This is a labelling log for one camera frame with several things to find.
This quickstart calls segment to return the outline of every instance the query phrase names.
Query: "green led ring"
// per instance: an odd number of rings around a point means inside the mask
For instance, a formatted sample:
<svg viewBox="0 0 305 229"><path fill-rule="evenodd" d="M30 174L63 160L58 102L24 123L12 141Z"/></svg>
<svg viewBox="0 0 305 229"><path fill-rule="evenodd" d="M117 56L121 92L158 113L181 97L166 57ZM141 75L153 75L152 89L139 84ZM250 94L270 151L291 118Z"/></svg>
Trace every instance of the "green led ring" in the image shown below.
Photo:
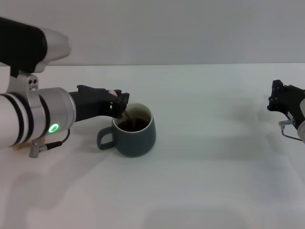
<svg viewBox="0 0 305 229"><path fill-rule="evenodd" d="M59 128L58 124L53 124L49 127L49 133L54 133L55 131L57 131Z"/></svg>

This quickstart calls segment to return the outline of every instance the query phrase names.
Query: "white tabletop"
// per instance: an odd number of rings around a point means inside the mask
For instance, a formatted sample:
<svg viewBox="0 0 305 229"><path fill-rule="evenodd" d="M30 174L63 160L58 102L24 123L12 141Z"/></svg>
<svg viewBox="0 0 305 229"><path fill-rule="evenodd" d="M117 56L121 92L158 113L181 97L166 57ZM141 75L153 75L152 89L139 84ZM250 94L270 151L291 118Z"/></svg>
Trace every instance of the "white tabletop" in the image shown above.
<svg viewBox="0 0 305 229"><path fill-rule="evenodd" d="M0 73L5 92L9 69ZM97 117L37 159L1 150L0 228L304 228L305 145L281 136L285 116L266 107L272 80L305 88L305 64L61 66L38 76L41 88L129 92L151 108L157 140L140 158L100 151L111 118Z"/></svg>

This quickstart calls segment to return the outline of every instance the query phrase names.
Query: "gray mug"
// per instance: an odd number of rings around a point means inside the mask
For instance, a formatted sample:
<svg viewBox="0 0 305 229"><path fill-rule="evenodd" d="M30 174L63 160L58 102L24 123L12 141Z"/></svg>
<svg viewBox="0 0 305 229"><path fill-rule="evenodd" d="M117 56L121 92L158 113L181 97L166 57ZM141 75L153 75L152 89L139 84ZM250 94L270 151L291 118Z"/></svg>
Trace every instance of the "gray mug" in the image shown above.
<svg viewBox="0 0 305 229"><path fill-rule="evenodd" d="M97 146L100 150L115 147L124 156L139 157L150 151L156 141L156 127L153 114L143 104L129 104L127 105L126 111L131 119L142 119L148 125L144 129L136 132L122 130L118 125L129 121L129 118L123 113L122 118L113 119L110 127L99 131L97 135ZM102 138L108 134L112 134L112 141L101 144Z"/></svg>

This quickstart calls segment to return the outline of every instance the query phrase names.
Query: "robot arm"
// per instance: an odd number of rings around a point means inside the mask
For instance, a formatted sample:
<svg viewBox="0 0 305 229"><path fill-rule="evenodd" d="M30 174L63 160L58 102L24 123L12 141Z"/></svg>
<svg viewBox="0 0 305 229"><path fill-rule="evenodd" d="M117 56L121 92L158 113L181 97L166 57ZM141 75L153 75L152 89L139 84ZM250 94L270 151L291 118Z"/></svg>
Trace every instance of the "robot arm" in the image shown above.
<svg viewBox="0 0 305 229"><path fill-rule="evenodd" d="M285 125L293 125L305 143L305 90L274 80L267 109L286 115L288 120L279 122L282 134Z"/></svg>
<svg viewBox="0 0 305 229"><path fill-rule="evenodd" d="M32 73L44 71L54 60L71 52L63 34L0 18L0 62L10 66L10 82L0 94L0 148L32 141L30 157L43 149L38 138L69 130L74 122L104 115L118 118L126 109L129 94L79 85L77 92L62 88L39 89Z"/></svg>

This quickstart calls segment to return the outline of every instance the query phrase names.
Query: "dark liquid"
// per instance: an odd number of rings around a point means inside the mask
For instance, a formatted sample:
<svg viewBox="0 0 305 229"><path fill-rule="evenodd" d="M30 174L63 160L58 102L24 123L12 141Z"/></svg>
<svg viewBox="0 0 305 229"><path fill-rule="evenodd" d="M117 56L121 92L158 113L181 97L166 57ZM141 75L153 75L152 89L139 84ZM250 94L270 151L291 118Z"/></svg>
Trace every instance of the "dark liquid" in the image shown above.
<svg viewBox="0 0 305 229"><path fill-rule="evenodd" d="M145 127L148 126L148 122L141 119L141 118L132 118L132 121L129 119L125 122L119 123L118 127L121 130L128 131L128 132L136 132L143 130Z"/></svg>

